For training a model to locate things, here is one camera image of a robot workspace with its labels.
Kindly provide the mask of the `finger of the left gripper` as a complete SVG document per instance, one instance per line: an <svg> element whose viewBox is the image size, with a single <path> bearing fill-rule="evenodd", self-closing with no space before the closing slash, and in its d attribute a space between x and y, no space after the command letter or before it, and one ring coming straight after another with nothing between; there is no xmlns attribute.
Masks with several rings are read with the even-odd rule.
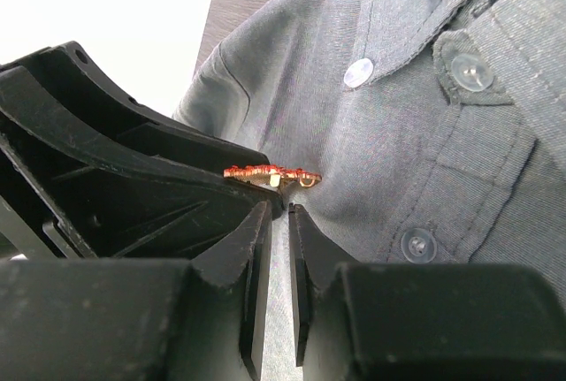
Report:
<svg viewBox="0 0 566 381"><path fill-rule="evenodd" d="M60 104L23 67L1 74L1 196L64 257L191 258L279 194L143 155Z"/></svg>
<svg viewBox="0 0 566 381"><path fill-rule="evenodd" d="M60 104L107 138L143 155L199 169L268 164L257 151L201 133L136 101L77 42L37 50L1 71L23 67Z"/></svg>

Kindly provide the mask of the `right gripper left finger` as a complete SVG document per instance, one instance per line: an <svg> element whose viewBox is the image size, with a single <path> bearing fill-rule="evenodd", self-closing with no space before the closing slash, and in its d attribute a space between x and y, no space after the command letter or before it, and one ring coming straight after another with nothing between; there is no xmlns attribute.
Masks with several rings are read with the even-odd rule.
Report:
<svg viewBox="0 0 566 381"><path fill-rule="evenodd" d="M4 380L258 380L272 207L191 260L1 266Z"/></svg>

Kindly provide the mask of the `grey button-up shirt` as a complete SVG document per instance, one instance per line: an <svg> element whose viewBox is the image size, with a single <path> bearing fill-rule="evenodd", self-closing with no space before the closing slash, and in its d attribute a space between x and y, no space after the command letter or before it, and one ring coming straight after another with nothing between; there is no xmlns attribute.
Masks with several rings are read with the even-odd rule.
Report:
<svg viewBox="0 0 566 381"><path fill-rule="evenodd" d="M565 294L565 0L270 0L174 118L319 173L354 257L522 263Z"/></svg>

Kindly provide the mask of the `orange red brooch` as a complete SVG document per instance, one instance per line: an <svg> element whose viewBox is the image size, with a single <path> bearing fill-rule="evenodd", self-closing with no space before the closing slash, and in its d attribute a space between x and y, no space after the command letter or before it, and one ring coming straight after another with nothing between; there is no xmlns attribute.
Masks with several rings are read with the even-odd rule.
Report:
<svg viewBox="0 0 566 381"><path fill-rule="evenodd" d="M272 164L247 165L244 167L233 165L224 169L223 176L250 185L278 189L293 182L297 182L303 188L311 188L322 181L320 174L301 168L288 169Z"/></svg>

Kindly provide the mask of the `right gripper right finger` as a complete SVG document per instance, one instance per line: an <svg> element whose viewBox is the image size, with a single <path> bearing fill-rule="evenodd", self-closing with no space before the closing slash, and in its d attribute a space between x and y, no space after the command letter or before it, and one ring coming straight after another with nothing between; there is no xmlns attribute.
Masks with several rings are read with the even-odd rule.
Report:
<svg viewBox="0 0 566 381"><path fill-rule="evenodd" d="M562 380L565 314L508 264L361 263L288 210L295 361L307 380Z"/></svg>

